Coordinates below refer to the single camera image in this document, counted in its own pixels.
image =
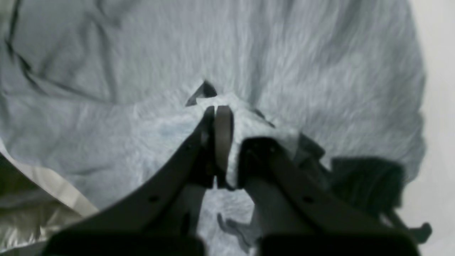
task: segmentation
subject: white wall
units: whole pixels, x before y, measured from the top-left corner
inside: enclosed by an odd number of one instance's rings
[[[425,60],[422,112],[427,152],[404,191],[399,214],[409,226],[430,222],[423,256],[455,255],[455,0],[409,0]]]

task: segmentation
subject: screw hole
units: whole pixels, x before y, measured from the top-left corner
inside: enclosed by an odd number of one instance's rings
[[[160,198],[157,195],[152,195],[148,198],[148,201],[151,203],[155,203],[159,200]]]
[[[314,203],[314,199],[312,197],[304,196],[302,199],[305,203],[308,203],[308,204]]]

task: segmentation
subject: black mount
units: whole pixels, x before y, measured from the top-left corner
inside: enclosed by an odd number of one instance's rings
[[[232,113],[221,110],[224,119],[217,121],[209,107],[194,132],[142,187],[53,236],[43,254],[204,255],[196,226],[205,190],[213,187],[215,177],[218,188],[232,189],[225,182],[232,129],[224,137],[215,130],[223,124],[232,128]],[[381,224],[309,178],[306,172],[322,168],[319,157],[306,154],[297,168],[271,138],[243,142],[238,189],[245,189],[255,203],[252,221],[260,225],[261,255],[418,255],[409,232]]]

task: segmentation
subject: crumpled cloth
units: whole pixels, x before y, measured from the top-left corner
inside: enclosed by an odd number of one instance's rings
[[[203,108],[185,103],[199,78],[318,142],[327,167],[376,155],[402,163],[409,182],[424,154],[425,77],[404,0],[25,0],[2,37],[8,153],[100,209],[191,133]],[[245,196],[207,193],[198,232],[210,255],[244,254],[216,213],[248,222]]]
[[[81,219],[0,155],[0,255],[43,241]]]

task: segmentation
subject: gray cloth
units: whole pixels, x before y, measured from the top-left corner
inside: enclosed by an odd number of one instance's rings
[[[279,117],[335,156],[406,167],[424,154],[422,60],[404,0],[23,1],[0,46],[0,136],[101,209],[150,178],[193,130],[197,81]],[[242,255],[216,213],[248,222],[242,191],[209,191],[198,232]]]

